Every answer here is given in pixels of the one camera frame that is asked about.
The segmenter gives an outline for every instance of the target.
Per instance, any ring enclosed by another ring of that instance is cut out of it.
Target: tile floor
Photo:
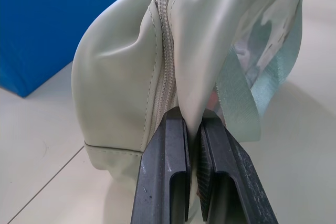
[[[299,59],[245,143],[279,223],[336,221],[336,2],[304,0]],[[26,99],[0,90],[0,224],[126,224],[132,195],[94,169],[71,64]],[[194,223],[202,223],[200,215]]]

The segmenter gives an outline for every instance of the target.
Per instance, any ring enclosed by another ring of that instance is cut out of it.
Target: zipper teeth
[[[162,29],[163,54],[164,54],[164,75],[162,90],[159,99],[158,112],[156,115],[156,126],[158,127],[163,114],[169,109],[172,95],[176,93],[175,66],[174,66],[174,40],[168,20],[169,0],[156,0]]]

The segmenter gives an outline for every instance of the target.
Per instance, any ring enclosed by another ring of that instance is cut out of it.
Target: bag strap
[[[237,141],[260,139],[260,118],[292,70],[299,54],[301,38],[302,0],[299,1],[295,22],[288,38],[251,89],[235,49],[231,46],[216,86],[226,126]]]

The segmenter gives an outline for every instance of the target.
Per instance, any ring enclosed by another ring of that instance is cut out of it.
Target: black clamp
[[[206,110],[199,128],[198,192],[208,224],[276,224],[253,163]],[[144,151],[131,224],[183,224],[188,219],[191,165],[179,108],[168,111]]]

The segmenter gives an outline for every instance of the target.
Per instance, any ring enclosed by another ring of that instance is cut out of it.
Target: blue box
[[[0,86],[25,97],[73,60],[116,0],[0,0]]]

